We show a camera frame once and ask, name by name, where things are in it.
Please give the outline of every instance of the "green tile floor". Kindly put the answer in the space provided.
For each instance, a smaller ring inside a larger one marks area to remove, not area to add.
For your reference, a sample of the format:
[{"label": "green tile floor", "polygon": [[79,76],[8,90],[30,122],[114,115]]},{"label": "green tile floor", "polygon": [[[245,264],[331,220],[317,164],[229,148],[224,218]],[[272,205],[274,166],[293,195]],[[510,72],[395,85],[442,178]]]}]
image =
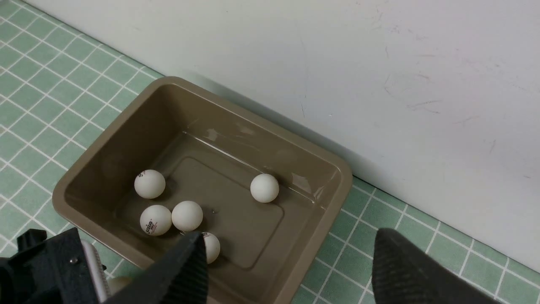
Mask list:
[{"label": "green tile floor", "polygon": [[[72,227],[51,193],[60,177],[160,74],[19,1],[0,3],[0,256],[29,228]],[[354,187],[293,303],[374,303],[375,232],[400,231],[461,278],[504,303],[539,303],[540,274],[373,186]],[[140,270],[90,240],[107,276]]]}]

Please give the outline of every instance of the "plastic tub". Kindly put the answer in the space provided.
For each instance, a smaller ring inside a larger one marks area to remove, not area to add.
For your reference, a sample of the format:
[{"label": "plastic tub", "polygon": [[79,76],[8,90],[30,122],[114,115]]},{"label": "plastic tub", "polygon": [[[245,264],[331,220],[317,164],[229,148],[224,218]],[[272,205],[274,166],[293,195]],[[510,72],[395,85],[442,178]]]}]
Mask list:
[{"label": "plastic tub", "polygon": [[[133,189],[136,175],[160,171],[154,200]],[[249,192],[253,177],[280,183],[267,204]],[[63,217],[146,268],[181,237],[174,227],[146,235],[141,212],[184,200],[204,211],[200,230],[221,254],[209,265],[209,302],[289,303],[350,190],[336,155],[181,78],[151,83],[59,181],[53,205]]]}]

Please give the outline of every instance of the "ping pong ball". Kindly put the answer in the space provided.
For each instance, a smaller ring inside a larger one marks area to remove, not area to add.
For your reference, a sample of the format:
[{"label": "ping pong ball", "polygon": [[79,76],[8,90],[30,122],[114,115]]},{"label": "ping pong ball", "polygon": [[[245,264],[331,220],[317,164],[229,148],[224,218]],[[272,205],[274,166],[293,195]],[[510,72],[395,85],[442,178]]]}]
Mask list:
[{"label": "ping pong ball", "polygon": [[270,174],[257,175],[250,186],[251,195],[261,203],[270,203],[279,193],[279,184],[274,176]]},{"label": "ping pong ball", "polygon": [[184,232],[197,229],[202,221],[203,211],[195,202],[183,201],[172,210],[173,225]]},{"label": "ping pong ball", "polygon": [[144,199],[155,199],[165,190],[165,178],[156,170],[144,170],[135,177],[135,192]]},{"label": "ping pong ball", "polygon": [[221,245],[218,238],[210,232],[202,233],[204,246],[206,247],[206,263],[210,264],[218,258]]},{"label": "ping pong ball", "polygon": [[146,234],[158,236],[167,232],[171,225],[171,212],[162,205],[146,208],[140,215],[140,227]]}]

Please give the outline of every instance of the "floor tile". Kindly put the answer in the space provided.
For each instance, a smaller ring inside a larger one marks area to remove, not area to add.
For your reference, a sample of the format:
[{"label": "floor tile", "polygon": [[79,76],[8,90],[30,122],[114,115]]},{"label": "floor tile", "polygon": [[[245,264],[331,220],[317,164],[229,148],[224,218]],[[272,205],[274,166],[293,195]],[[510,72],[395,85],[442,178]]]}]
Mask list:
[{"label": "floor tile", "polygon": [[98,80],[88,88],[88,92],[101,98],[104,102],[109,101],[119,90],[119,85],[105,77],[98,78]]},{"label": "floor tile", "polygon": [[84,65],[80,65],[67,77],[67,79],[79,87],[87,89],[98,77],[98,73]]},{"label": "floor tile", "polygon": [[46,123],[54,120],[64,110],[59,103],[49,97],[43,98],[30,112]]},{"label": "floor tile", "polygon": [[7,161],[24,146],[25,143],[23,141],[9,132],[0,135],[0,157]]},{"label": "floor tile", "polygon": [[47,229],[45,227],[41,226],[35,220],[31,220],[29,223],[27,223],[26,226],[24,226],[24,229],[21,231],[21,233],[19,233],[19,235],[22,235],[23,233],[27,232],[28,229],[44,230],[44,231],[47,232],[47,238],[50,238],[50,237],[53,236],[49,231],[47,231]]},{"label": "floor tile", "polygon": [[512,274],[505,273],[498,296],[511,304],[534,304],[539,293],[540,289]]},{"label": "floor tile", "polygon": [[356,222],[357,219],[341,211],[337,215],[330,232],[342,240],[346,240],[349,237],[350,232],[353,230]]},{"label": "floor tile", "polygon": [[24,115],[24,111],[11,102],[0,104],[0,124],[9,127]]},{"label": "floor tile", "polygon": [[61,28],[56,28],[46,39],[45,42],[49,43],[53,47],[63,50],[75,36]]},{"label": "floor tile", "polygon": [[318,292],[321,289],[322,284],[325,282],[326,276],[330,272],[330,268],[324,266],[320,262],[313,261],[302,284],[307,288]]},{"label": "floor tile", "polygon": [[409,206],[405,211],[408,215],[414,217],[417,220],[420,220],[422,223],[427,224],[432,228],[437,228],[438,220],[430,215],[425,214],[424,212]]},{"label": "floor tile", "polygon": [[47,158],[30,146],[26,146],[11,164],[27,176],[32,176],[41,166],[45,164]]},{"label": "floor tile", "polygon": [[22,32],[19,36],[15,37],[9,45],[18,50],[21,53],[26,53],[39,44],[39,40],[32,37],[30,34]]},{"label": "floor tile", "polygon": [[32,145],[52,157],[66,141],[68,141],[67,138],[63,137],[53,129],[47,128],[32,141]]},{"label": "floor tile", "polygon": [[0,41],[9,41],[21,30],[17,29],[15,26],[9,24],[8,22],[0,23]]},{"label": "floor tile", "polygon": [[450,271],[459,273],[465,261],[467,249],[437,234],[429,248],[428,255]]},{"label": "floor tile", "polygon": [[77,60],[85,60],[90,53],[95,49],[92,44],[76,38],[66,49],[65,53]]},{"label": "floor tile", "polygon": [[70,168],[77,159],[83,154],[84,150],[77,146],[76,144],[69,142],[67,145],[62,148],[55,156],[55,160],[65,166]]},{"label": "floor tile", "polygon": [[397,231],[424,252],[435,234],[433,230],[406,216],[401,219]]},{"label": "floor tile", "polygon": [[59,52],[54,48],[41,43],[36,48],[28,53],[28,56],[41,64],[47,64],[51,61]]},{"label": "floor tile", "polygon": [[462,233],[450,226],[448,226],[445,223],[441,223],[441,226],[439,227],[439,231],[441,233],[444,233],[451,237],[452,239],[458,241],[459,243],[469,247],[471,245],[471,242],[473,241],[472,237],[466,235],[465,233]]},{"label": "floor tile", "polygon": [[7,198],[15,194],[26,182],[26,177],[10,166],[0,170],[0,193]]},{"label": "floor tile", "polygon": [[5,2],[0,5],[0,17],[8,18],[18,11],[21,7],[13,2]]},{"label": "floor tile", "polygon": [[351,189],[349,196],[343,204],[343,209],[347,212],[354,214],[355,216],[360,216],[366,203],[369,201],[370,196],[361,192],[357,189]]},{"label": "floor tile", "polygon": [[480,242],[475,242],[472,246],[472,249],[501,266],[504,266],[506,264],[507,257],[487,245],[484,245]]},{"label": "floor tile", "polygon": [[400,212],[377,200],[371,200],[362,219],[377,228],[394,228],[400,216]]},{"label": "floor tile", "polygon": [[23,85],[23,82],[8,72],[0,75],[0,94],[9,97]]},{"label": "floor tile", "polygon": [[43,18],[35,20],[26,30],[32,35],[43,39],[55,28],[53,24]]},{"label": "floor tile", "polygon": [[510,259],[510,262],[508,263],[508,270],[524,277],[536,285],[540,285],[540,273],[526,267],[523,264]]},{"label": "floor tile", "polygon": [[31,141],[36,135],[45,129],[45,124],[30,114],[25,114],[18,122],[16,122],[11,131],[22,137],[26,141]]},{"label": "floor tile", "polygon": [[35,215],[39,208],[50,199],[51,195],[36,184],[29,182],[24,185],[17,195],[11,200],[15,205],[30,215]]},{"label": "floor tile", "polygon": [[144,65],[134,59],[131,59],[125,55],[122,55],[122,57],[120,58],[122,61],[125,61],[127,64],[133,66],[134,68],[136,69],[140,69],[142,67],[144,67]]},{"label": "floor tile", "polygon": [[25,10],[20,9],[18,10],[11,18],[9,18],[9,21],[11,21],[14,25],[20,27],[20,28],[27,28],[32,21],[34,21],[36,18],[38,18],[35,14]]},{"label": "floor tile", "polygon": [[51,90],[49,96],[61,102],[63,105],[69,105],[75,101],[83,91],[68,81],[61,81]]},{"label": "floor tile", "polygon": [[391,196],[390,194],[384,191],[377,189],[373,196],[380,199],[381,201],[391,204],[392,206],[396,207],[399,210],[405,209],[406,204],[403,201]]},{"label": "floor tile", "polygon": [[0,67],[8,68],[12,64],[17,62],[17,60],[19,60],[19,58],[21,58],[22,56],[23,55],[21,55],[16,50],[8,46],[4,46],[0,48]]},{"label": "floor tile", "polygon": [[375,297],[373,295],[366,293],[362,299],[361,304],[375,304]]},{"label": "floor tile", "polygon": [[131,79],[126,87],[133,90],[136,93],[141,93],[154,79],[148,77],[143,73],[137,73],[133,79]]},{"label": "floor tile", "polygon": [[43,94],[29,85],[23,85],[15,94],[11,96],[11,101],[28,110],[35,105]]},{"label": "floor tile", "polygon": [[47,64],[47,67],[52,71],[60,74],[61,76],[66,76],[71,71],[73,71],[77,66],[78,62],[71,59],[65,54],[58,55],[55,59]]},{"label": "floor tile", "polygon": [[60,231],[68,223],[56,213],[51,201],[45,204],[45,207],[41,209],[35,218],[54,232]]},{"label": "floor tile", "polygon": [[30,79],[33,75],[41,69],[41,65],[35,63],[33,60],[24,57],[13,65],[9,70],[17,77],[24,81]]},{"label": "floor tile", "polygon": [[106,129],[111,122],[113,122],[120,113],[110,106],[104,107],[99,113],[92,119],[92,121],[98,126]]},{"label": "floor tile", "polygon": [[110,271],[112,271],[122,259],[122,257],[119,256],[116,252],[110,250],[107,246],[103,245],[100,242],[96,242],[94,244],[94,247],[99,253],[99,258],[101,259],[102,264],[107,266],[107,269],[109,269]]},{"label": "floor tile", "polygon": [[0,257],[12,257],[17,253],[17,248],[11,245],[6,246],[4,250],[0,253]]},{"label": "floor tile", "polygon": [[60,27],[63,28],[63,29],[65,29],[65,30],[67,30],[68,32],[72,33],[72,34],[75,35],[75,36],[78,36],[78,35],[82,34],[82,33],[81,33],[80,31],[78,31],[77,29],[72,28],[72,27],[70,27],[69,25],[67,25],[67,24],[65,24],[65,23],[61,24]]},{"label": "floor tile", "polygon": [[105,104],[88,93],[84,93],[71,105],[71,109],[91,119]]},{"label": "floor tile", "polygon": [[110,102],[113,107],[124,110],[137,97],[132,92],[122,89]]},{"label": "floor tile", "polygon": [[49,92],[59,81],[60,77],[49,70],[43,69],[28,82],[43,92]]},{"label": "floor tile", "polygon": [[360,222],[354,229],[353,235],[350,237],[349,243],[352,246],[360,249],[361,251],[369,254],[370,256],[373,256],[376,234],[377,230]]},{"label": "floor tile", "polygon": [[122,61],[116,61],[110,66],[107,71],[105,71],[105,75],[110,77],[111,79],[117,81],[120,84],[125,84],[128,82],[137,70],[127,64],[125,64]]},{"label": "floor tile", "polygon": [[496,265],[471,253],[462,275],[486,290],[495,293],[502,273],[503,270]]},{"label": "floor tile", "polygon": [[317,253],[317,257],[326,264],[333,265],[344,245],[345,243],[342,241],[328,235],[325,241],[322,243],[321,248]]},{"label": "floor tile", "polygon": [[307,291],[305,288],[298,288],[294,295],[291,304],[312,304],[315,300],[315,295]]},{"label": "floor tile", "polygon": [[371,277],[372,267],[373,261],[370,258],[351,246],[346,246],[335,269],[362,286],[366,286]]},{"label": "floor tile", "polygon": [[334,272],[330,275],[321,296],[332,304],[351,304],[358,303],[362,292],[360,286]]},{"label": "floor tile", "polygon": [[0,209],[0,234],[7,239],[14,237],[17,232],[30,220],[29,217],[21,213],[11,204],[4,205]]},{"label": "floor tile", "polygon": [[77,116],[72,111],[65,111],[51,124],[51,126],[64,135],[71,137],[75,135],[85,123],[86,121],[83,118]]},{"label": "floor tile", "polygon": [[47,163],[36,175],[34,180],[38,182],[45,189],[52,192],[56,186],[56,183],[64,176],[65,170],[59,167],[53,162]]},{"label": "floor tile", "polygon": [[[154,70],[152,70],[152,69],[150,69],[150,68],[148,68],[148,67],[143,67],[142,71],[145,72],[145,73],[147,73],[147,74],[149,74],[150,77],[153,77],[153,78],[155,78],[155,79],[158,79],[158,78],[162,78],[162,77],[163,77],[163,75],[162,75],[161,73],[156,72],[156,71],[154,71]],[[362,181],[362,180],[360,180],[360,179],[358,179],[358,178],[356,178],[356,177],[353,177],[353,184],[354,184],[354,185],[357,185],[357,183],[360,184],[360,183],[365,183],[365,182]]]},{"label": "floor tile", "polygon": [[105,71],[111,63],[114,62],[114,57],[103,52],[102,50],[95,50],[92,55],[90,55],[85,61],[84,64],[93,68],[98,72]]}]

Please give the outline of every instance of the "white wall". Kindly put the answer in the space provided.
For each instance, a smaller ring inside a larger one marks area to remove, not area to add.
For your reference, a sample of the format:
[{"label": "white wall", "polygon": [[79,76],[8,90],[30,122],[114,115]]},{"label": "white wall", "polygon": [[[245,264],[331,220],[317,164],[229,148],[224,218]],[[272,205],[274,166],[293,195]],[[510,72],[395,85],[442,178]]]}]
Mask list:
[{"label": "white wall", "polygon": [[540,270],[538,0],[29,2]]}]

